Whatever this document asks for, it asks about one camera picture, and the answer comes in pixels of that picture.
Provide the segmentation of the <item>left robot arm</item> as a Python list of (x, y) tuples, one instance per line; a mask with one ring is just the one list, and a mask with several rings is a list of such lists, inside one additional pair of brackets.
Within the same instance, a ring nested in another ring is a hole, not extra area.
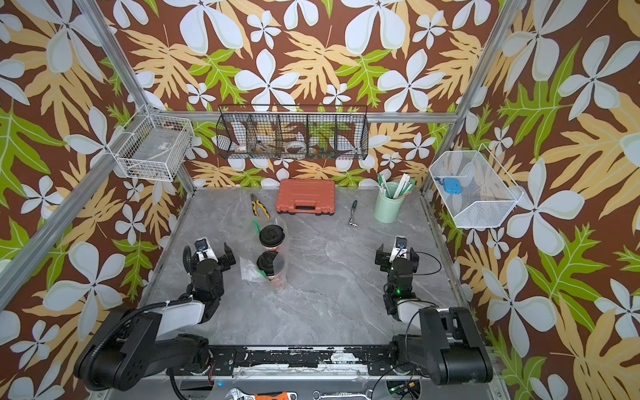
[(206, 238), (186, 246), (183, 266), (190, 282), (185, 293), (175, 300), (111, 311), (78, 357), (75, 378), (91, 391), (127, 391), (157, 373), (206, 371), (208, 340), (183, 330), (213, 317), (224, 295), (223, 274), (236, 262), (228, 245), (221, 256)]

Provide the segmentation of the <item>red cup black lid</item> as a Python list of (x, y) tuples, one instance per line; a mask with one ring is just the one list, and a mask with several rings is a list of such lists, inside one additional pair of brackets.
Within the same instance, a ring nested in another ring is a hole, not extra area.
[(260, 230), (258, 240), (267, 251), (278, 251), (286, 234), (282, 226), (270, 224)]
[(257, 268), (265, 271), (268, 281), (276, 293), (281, 293), (287, 285), (288, 260), (283, 253), (265, 251), (257, 259)]

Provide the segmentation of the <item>clear plastic carrier bag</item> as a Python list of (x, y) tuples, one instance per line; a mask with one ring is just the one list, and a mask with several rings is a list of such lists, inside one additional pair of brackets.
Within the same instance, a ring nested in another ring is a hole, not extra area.
[(241, 279), (281, 293), (288, 280), (291, 234), (282, 217), (249, 218), (238, 238)]

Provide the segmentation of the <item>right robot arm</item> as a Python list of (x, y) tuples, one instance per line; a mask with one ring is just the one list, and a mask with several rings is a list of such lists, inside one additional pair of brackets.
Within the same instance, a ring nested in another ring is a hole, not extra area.
[(391, 364), (420, 368), (436, 385), (490, 383), (493, 365), (470, 311), (438, 308), (413, 291), (422, 255), (402, 236), (395, 238), (389, 252), (383, 246), (376, 250), (374, 263), (387, 275), (386, 311), (406, 324), (405, 333), (391, 340)]

